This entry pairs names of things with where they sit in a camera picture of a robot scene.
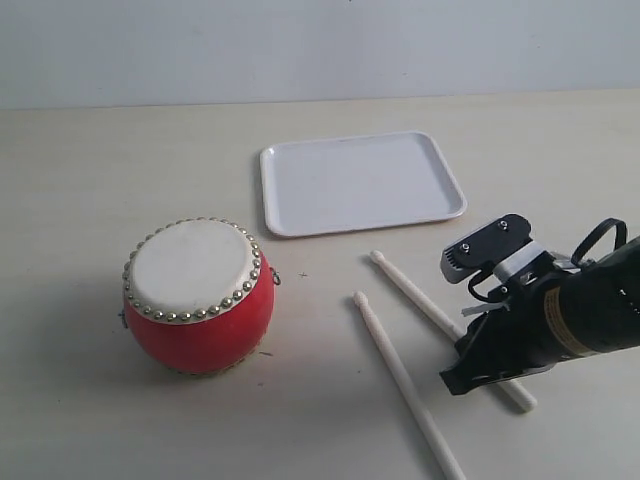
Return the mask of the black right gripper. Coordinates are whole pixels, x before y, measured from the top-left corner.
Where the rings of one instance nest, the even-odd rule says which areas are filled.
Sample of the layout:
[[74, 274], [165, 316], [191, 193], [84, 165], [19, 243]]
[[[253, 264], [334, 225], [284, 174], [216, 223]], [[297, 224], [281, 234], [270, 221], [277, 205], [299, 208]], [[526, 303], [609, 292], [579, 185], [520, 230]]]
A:
[[565, 360], [565, 349], [552, 334], [544, 312], [545, 293], [565, 279], [562, 270], [540, 271], [523, 284], [511, 278], [483, 296], [475, 286], [490, 273], [478, 271], [468, 280], [472, 296], [489, 305], [455, 342], [459, 358], [439, 376], [452, 395], [481, 386], [550, 370]]

